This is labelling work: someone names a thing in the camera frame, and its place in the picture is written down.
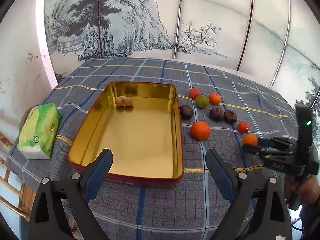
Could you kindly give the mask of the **person's hand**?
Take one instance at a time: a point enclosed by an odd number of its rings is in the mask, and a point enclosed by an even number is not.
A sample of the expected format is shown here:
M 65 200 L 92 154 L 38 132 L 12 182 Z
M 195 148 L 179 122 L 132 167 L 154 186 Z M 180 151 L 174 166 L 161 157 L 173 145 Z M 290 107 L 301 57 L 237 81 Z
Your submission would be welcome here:
M 289 198 L 292 194 L 301 194 L 300 201 L 304 208 L 309 207 L 319 212 L 319 183 L 316 175 L 311 175 L 307 180 L 294 183 L 289 175 L 285 176 L 284 192 L 286 205 L 289 206 Z

